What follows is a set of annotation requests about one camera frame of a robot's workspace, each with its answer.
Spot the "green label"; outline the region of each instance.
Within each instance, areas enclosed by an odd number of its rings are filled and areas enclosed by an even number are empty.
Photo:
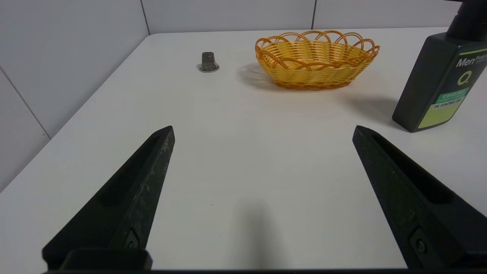
[[[436,101],[437,104],[439,103],[444,103],[444,102],[448,102],[448,101],[453,101],[453,100],[457,100],[461,97],[464,97],[465,95],[467,95],[467,92],[470,88],[464,88],[464,89],[461,89],[461,90],[458,90],[458,91],[454,91],[454,92],[450,92],[450,93],[444,93],[444,94],[440,94],[440,96],[438,97],[438,100]]]
[[[487,48],[469,47],[452,60],[436,96],[431,98],[418,128],[427,128],[450,120],[487,65]]]

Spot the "white table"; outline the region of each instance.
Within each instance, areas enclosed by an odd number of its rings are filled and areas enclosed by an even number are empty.
[[[1,272],[44,271],[42,247],[167,125],[153,268],[405,267],[352,133],[378,131],[487,214],[486,74],[445,125],[411,134],[390,118],[423,41],[445,30],[357,30],[378,57],[321,92],[283,90],[259,68],[254,42],[283,31],[148,37],[1,193]],[[218,72],[196,69],[203,51]]]

